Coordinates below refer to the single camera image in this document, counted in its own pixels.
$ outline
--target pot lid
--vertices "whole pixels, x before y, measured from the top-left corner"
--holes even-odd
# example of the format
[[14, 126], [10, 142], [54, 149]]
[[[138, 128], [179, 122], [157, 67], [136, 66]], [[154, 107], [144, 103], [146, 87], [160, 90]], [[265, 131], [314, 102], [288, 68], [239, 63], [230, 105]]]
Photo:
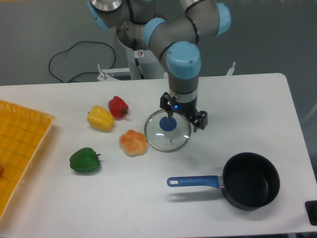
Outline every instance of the pot lid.
[[162, 152], [174, 152], [182, 148], [188, 142], [191, 130], [184, 116], [173, 113], [169, 119], [165, 110], [151, 114], [144, 125], [148, 143]]

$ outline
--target white table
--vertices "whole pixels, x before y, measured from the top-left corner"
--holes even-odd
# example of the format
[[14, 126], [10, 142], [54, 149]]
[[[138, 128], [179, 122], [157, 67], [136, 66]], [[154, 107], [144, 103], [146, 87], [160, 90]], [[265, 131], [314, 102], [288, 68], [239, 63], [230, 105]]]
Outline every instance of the white table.
[[[209, 113], [205, 130], [180, 151], [152, 147], [130, 158], [119, 136], [143, 132], [168, 91], [162, 80], [0, 87], [0, 98], [56, 116], [18, 198], [1, 224], [14, 238], [181, 238], [317, 231], [304, 203], [317, 199], [317, 184], [286, 78], [281, 74], [200, 79], [198, 109]], [[130, 107], [111, 133], [92, 129], [87, 111], [107, 108], [114, 95]], [[82, 147], [100, 153], [102, 169], [76, 175], [69, 157]], [[255, 211], [230, 205], [221, 190], [168, 187], [176, 176], [221, 175], [226, 161], [255, 152], [277, 168], [277, 198]]]

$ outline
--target yellow tray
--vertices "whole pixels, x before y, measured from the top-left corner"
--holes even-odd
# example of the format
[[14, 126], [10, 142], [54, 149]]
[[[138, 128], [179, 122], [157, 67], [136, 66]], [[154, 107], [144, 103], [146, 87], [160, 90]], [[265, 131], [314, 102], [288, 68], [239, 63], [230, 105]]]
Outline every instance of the yellow tray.
[[54, 118], [0, 100], [0, 220], [27, 175]]

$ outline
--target saucepan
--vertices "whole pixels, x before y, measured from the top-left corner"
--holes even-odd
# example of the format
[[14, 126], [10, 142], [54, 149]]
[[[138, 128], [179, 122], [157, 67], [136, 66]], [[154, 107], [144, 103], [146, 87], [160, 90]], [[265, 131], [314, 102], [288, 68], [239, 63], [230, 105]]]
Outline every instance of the saucepan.
[[280, 188], [279, 175], [265, 157], [245, 152], [230, 158], [222, 176], [173, 177], [170, 187], [211, 186], [221, 188], [225, 199], [242, 210], [256, 210], [272, 202]]

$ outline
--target pan handle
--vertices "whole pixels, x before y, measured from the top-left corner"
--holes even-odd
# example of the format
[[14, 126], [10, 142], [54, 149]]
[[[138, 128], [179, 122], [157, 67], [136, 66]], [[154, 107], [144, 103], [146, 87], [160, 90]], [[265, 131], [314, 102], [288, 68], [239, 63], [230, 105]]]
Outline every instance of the pan handle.
[[170, 187], [210, 186], [220, 188], [220, 176], [172, 177], [167, 180]]

